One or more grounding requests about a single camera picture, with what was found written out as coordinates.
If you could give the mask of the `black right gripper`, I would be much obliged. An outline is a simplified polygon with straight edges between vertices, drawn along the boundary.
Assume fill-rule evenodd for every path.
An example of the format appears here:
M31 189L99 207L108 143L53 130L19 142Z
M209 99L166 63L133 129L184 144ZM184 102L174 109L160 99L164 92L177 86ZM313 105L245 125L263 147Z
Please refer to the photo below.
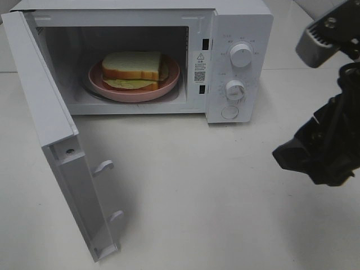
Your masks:
M341 186L359 168L359 63L342 66L337 84L341 93L272 152L282 169L317 185Z

